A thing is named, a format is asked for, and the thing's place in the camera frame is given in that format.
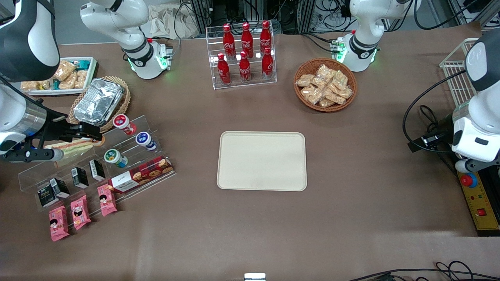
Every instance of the yellow control panel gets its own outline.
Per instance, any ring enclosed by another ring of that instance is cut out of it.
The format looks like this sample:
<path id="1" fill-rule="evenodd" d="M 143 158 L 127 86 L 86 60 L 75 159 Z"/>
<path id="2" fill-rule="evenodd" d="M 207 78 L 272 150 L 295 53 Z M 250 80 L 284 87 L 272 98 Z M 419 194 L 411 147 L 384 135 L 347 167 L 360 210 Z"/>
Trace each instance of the yellow control panel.
<path id="1" fill-rule="evenodd" d="M 476 229 L 478 231 L 498 230 L 499 222 L 493 213 L 490 200 L 478 174 L 476 172 L 467 174 L 458 172 L 457 174 Z"/>

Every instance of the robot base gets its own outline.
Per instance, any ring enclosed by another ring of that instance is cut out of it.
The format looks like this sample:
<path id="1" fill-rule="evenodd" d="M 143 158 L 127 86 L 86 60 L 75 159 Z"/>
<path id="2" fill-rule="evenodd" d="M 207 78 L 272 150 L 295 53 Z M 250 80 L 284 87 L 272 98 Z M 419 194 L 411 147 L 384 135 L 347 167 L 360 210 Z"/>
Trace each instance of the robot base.
<path id="1" fill-rule="evenodd" d="M 362 53 L 361 57 L 363 57 L 364 54 L 366 54 L 366 56 L 364 58 L 359 58 L 358 54 L 351 49 L 349 44 L 352 37 L 353 34 L 347 34 L 343 37 L 342 41 L 345 43 L 345 50 L 342 56 L 343 61 L 337 60 L 347 66 L 352 72 L 361 72 L 367 69 L 370 63 L 372 63 L 376 51 L 371 54 L 369 52 Z"/>
<path id="2" fill-rule="evenodd" d="M 167 54 L 165 45 L 152 42 L 151 46 L 153 47 L 153 55 L 144 66 L 139 67 L 132 64 L 130 60 L 128 61 L 137 76 L 147 80 L 158 77 L 162 72 L 168 70 L 170 66 L 169 59 L 166 59 L 166 57 L 171 55 Z"/>

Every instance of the pink snack package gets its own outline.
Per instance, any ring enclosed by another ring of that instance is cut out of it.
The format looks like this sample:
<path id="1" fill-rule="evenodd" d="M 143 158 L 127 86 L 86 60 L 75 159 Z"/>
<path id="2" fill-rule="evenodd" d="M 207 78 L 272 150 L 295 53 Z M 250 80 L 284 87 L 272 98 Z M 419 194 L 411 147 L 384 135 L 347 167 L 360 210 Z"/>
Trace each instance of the pink snack package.
<path id="1" fill-rule="evenodd" d="M 69 236 L 68 221 L 66 219 L 66 208 L 60 206 L 48 212 L 48 219 L 50 220 L 50 238 L 52 241 L 63 239 Z"/>
<path id="2" fill-rule="evenodd" d="M 97 188 L 97 193 L 99 194 L 100 211 L 102 216 L 105 217 L 117 210 L 117 204 L 115 202 L 115 195 L 112 192 L 113 187 L 111 185 L 103 185 Z"/>
<path id="3" fill-rule="evenodd" d="M 91 222 L 89 210 L 87 210 L 87 195 L 83 195 L 71 202 L 71 215 L 73 216 L 74 228 L 76 230 Z"/>

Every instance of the aluminum foil container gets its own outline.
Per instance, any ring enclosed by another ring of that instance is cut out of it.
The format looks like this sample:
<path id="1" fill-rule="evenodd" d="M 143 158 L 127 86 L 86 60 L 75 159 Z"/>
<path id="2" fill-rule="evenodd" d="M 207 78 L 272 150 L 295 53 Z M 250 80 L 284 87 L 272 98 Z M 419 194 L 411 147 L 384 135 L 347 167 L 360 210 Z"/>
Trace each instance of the aluminum foil container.
<path id="1" fill-rule="evenodd" d="M 74 117 L 98 127 L 109 120 L 122 99 L 124 88 L 102 78 L 95 78 L 87 88 L 86 94 L 74 108 Z"/>

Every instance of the red emergency stop button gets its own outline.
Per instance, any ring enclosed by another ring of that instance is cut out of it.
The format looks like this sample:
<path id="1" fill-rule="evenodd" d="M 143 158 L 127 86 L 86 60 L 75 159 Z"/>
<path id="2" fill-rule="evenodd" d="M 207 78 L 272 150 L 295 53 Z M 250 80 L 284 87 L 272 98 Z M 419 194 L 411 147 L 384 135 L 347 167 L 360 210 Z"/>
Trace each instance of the red emergency stop button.
<path id="1" fill-rule="evenodd" d="M 460 177 L 460 182 L 462 185 L 472 189 L 478 185 L 478 178 L 472 173 L 466 173 Z"/>

